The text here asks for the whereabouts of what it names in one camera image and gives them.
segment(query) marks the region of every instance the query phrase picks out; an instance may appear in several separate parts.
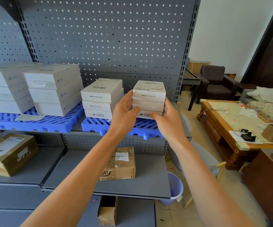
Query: stack of white boxes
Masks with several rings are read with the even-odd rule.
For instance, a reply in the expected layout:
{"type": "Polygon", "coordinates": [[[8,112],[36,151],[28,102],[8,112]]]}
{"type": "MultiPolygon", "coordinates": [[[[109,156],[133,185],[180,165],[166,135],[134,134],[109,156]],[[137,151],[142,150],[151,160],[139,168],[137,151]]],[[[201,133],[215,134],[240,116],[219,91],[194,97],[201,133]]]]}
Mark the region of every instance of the stack of white boxes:
{"type": "Polygon", "coordinates": [[[139,80],[133,88],[132,107],[138,106],[141,111],[138,118],[152,119],[150,112],[162,115],[166,98],[163,82],[139,80]]]}
{"type": "Polygon", "coordinates": [[[23,75],[39,115],[65,116],[82,100],[77,64],[52,64],[23,75]]]}
{"type": "Polygon", "coordinates": [[[42,67],[40,63],[21,62],[0,66],[0,112],[21,114],[34,107],[22,72],[42,67]]]}
{"type": "Polygon", "coordinates": [[[81,91],[86,117],[112,119],[116,104],[124,95],[123,81],[100,78],[81,91]]]}

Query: wall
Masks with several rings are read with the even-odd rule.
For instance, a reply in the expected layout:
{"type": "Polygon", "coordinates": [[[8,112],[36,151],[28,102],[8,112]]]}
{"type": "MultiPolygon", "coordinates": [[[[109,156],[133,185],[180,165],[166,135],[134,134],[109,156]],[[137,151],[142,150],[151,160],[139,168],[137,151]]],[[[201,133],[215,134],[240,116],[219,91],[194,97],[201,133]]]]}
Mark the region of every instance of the wall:
{"type": "Polygon", "coordinates": [[[201,0],[190,60],[224,65],[240,81],[272,8],[273,0],[201,0]]]}

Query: blue plastic tray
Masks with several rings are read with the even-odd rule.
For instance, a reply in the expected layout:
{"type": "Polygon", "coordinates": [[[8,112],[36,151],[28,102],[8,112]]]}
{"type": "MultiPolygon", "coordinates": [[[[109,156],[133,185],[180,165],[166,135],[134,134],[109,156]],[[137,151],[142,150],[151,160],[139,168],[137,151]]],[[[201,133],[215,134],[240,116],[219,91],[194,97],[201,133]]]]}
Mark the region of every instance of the blue plastic tray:
{"type": "MultiPolygon", "coordinates": [[[[82,130],[87,132],[98,132],[101,136],[104,136],[110,127],[110,123],[107,119],[89,118],[81,123],[82,130]]],[[[137,118],[134,127],[128,135],[142,136],[145,140],[149,137],[160,136],[164,138],[157,128],[155,120],[137,118]]]]}
{"type": "MultiPolygon", "coordinates": [[[[39,121],[15,121],[20,114],[0,113],[0,129],[19,131],[41,131],[41,132],[70,132],[72,126],[77,123],[84,113],[82,103],[78,103],[64,117],[45,116],[39,121]]],[[[26,111],[27,115],[38,115],[35,107],[26,111]]]]}

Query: armchair backrest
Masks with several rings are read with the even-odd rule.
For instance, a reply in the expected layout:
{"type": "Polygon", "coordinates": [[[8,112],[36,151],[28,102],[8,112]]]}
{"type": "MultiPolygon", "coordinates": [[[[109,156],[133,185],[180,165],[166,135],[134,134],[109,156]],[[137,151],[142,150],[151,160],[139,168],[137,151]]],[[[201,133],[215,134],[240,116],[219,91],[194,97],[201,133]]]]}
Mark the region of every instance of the armchair backrest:
{"type": "Polygon", "coordinates": [[[220,84],[224,79],[225,67],[216,65],[203,65],[200,74],[205,77],[210,84],[220,84]]]}

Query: person's left hand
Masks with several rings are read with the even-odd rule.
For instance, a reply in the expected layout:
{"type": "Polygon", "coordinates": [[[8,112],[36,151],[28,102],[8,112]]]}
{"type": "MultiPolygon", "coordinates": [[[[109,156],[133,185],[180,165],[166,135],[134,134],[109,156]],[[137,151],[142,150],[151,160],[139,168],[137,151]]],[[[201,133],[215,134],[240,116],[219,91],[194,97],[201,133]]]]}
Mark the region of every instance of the person's left hand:
{"type": "Polygon", "coordinates": [[[113,114],[112,121],[108,133],[116,135],[117,137],[124,138],[136,122],[136,116],[140,112],[139,107],[134,107],[132,110],[132,90],[130,90],[123,98],[117,103],[113,114]]]}

